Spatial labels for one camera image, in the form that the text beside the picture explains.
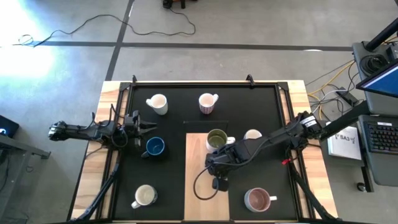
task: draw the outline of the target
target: black table surface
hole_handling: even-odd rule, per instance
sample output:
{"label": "black table surface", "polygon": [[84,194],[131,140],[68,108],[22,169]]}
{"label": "black table surface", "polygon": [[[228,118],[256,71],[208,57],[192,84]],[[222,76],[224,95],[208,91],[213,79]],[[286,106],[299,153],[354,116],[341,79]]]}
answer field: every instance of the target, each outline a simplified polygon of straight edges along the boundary
{"label": "black table surface", "polygon": [[[146,105],[146,99],[161,93],[167,97],[169,110],[159,116]],[[203,93],[218,94],[214,111],[205,115],[199,110],[198,98]],[[123,156],[116,194],[115,220],[183,220],[185,191],[185,141],[187,133],[206,133],[224,129],[236,140],[249,129],[263,135],[283,126],[273,87],[208,87],[170,88],[138,87],[134,91],[133,110],[141,119],[155,122],[158,128],[145,136],[141,149],[129,150]],[[161,137],[167,146],[164,161],[143,160],[146,140]],[[229,213],[232,220],[295,220],[292,189],[287,166],[281,164],[284,147],[274,146],[262,151],[249,165],[230,172]],[[142,184],[158,191],[157,201],[150,206],[132,209],[136,189]],[[266,189],[278,197],[270,209],[252,213],[243,202],[244,194],[254,187]]]}

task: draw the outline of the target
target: blue mug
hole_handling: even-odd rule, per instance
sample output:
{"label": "blue mug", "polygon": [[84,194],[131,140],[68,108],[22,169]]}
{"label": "blue mug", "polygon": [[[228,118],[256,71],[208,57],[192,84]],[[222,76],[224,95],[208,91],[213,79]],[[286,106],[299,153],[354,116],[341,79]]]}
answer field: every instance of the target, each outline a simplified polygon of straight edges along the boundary
{"label": "blue mug", "polygon": [[166,145],[164,144],[163,139],[159,137],[153,137],[147,141],[146,151],[142,153],[141,158],[160,158],[165,153]]}

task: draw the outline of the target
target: wooden board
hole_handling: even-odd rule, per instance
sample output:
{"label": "wooden board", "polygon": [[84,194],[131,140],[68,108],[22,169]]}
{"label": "wooden board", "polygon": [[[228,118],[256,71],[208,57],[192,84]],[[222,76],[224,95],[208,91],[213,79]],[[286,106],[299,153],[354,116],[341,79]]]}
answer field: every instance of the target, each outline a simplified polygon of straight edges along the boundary
{"label": "wooden board", "polygon": [[[228,221],[228,192],[219,191],[211,200],[197,199],[193,193],[193,181],[205,168],[207,133],[188,133],[185,152],[185,221]],[[214,177],[205,171],[197,180],[196,190],[201,197],[209,197],[215,190],[211,187]]]}
{"label": "wooden board", "polygon": [[[193,82],[226,82],[226,83],[244,83],[247,81],[193,81]],[[256,82],[287,82],[289,84],[289,93],[293,106],[294,114],[310,111],[310,103],[308,102],[307,92],[305,90],[305,85],[302,80],[272,80],[272,81],[256,81]],[[110,81],[104,82],[101,97],[99,99],[97,118],[96,120],[104,120],[109,116],[109,107],[113,103],[116,105],[118,99],[120,82]],[[284,95],[282,97],[282,106],[284,109],[284,114],[286,122],[289,122],[289,112],[287,111],[287,104]],[[123,99],[122,110],[124,112],[126,106],[126,97]],[[95,142],[91,142],[88,145],[88,152],[93,151],[98,148],[99,145]],[[101,180],[104,171],[104,165],[106,160],[106,149],[102,149],[96,153],[96,156],[89,157],[83,166],[78,192],[76,194],[75,203],[73,204],[72,217],[76,218],[80,216],[85,208],[93,201],[96,194],[101,187]],[[316,198],[320,203],[326,208],[326,210],[333,216],[337,217],[337,211],[335,203],[333,200],[333,195],[330,189],[329,179],[326,173],[325,163],[323,162],[322,152],[317,147],[307,147],[303,151],[303,158],[305,163],[305,169],[307,172],[308,181],[310,188]],[[104,205],[104,210],[102,217],[108,216],[108,206],[109,206],[109,193],[107,193],[106,203]],[[305,195],[302,190],[299,189],[300,201],[302,204],[304,217],[308,217],[307,203],[305,200]]]}

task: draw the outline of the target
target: white mug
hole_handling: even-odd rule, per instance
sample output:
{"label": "white mug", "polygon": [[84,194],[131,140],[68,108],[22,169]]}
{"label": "white mug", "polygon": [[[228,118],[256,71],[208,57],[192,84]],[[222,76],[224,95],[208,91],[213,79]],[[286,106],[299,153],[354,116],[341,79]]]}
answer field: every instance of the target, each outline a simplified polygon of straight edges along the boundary
{"label": "white mug", "polygon": [[167,106],[166,96],[162,94],[154,95],[151,99],[147,99],[146,103],[159,115],[165,115],[169,108]]}
{"label": "white mug", "polygon": [[250,129],[249,131],[246,131],[246,134],[244,134],[243,139],[257,139],[261,137],[262,134],[257,131],[256,129]]}
{"label": "white mug", "polygon": [[155,188],[150,185],[142,185],[136,191],[136,201],[131,204],[131,207],[136,209],[141,206],[153,204],[157,199],[157,192]]}
{"label": "white mug", "polygon": [[214,109],[214,104],[218,100],[217,94],[204,93],[199,97],[199,108],[204,114],[210,114]]}
{"label": "white mug", "polygon": [[266,190],[259,187],[250,189],[244,194],[244,204],[252,212],[266,211],[271,201],[275,200],[277,200],[276,196],[269,196]]}
{"label": "white mug", "polygon": [[225,144],[232,144],[235,142],[234,137],[227,137],[226,133],[221,129],[213,129],[207,134],[206,148],[210,153],[216,151],[219,147]]}

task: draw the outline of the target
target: chair wheel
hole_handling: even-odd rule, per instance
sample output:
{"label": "chair wheel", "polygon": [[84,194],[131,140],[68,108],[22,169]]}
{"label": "chair wheel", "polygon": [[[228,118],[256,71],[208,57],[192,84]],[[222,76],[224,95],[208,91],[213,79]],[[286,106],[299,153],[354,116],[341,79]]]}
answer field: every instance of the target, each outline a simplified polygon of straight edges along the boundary
{"label": "chair wheel", "polygon": [[365,184],[364,184],[364,183],[357,183],[357,184],[356,184],[356,188],[357,188],[359,191],[366,192],[366,187],[365,187]]}

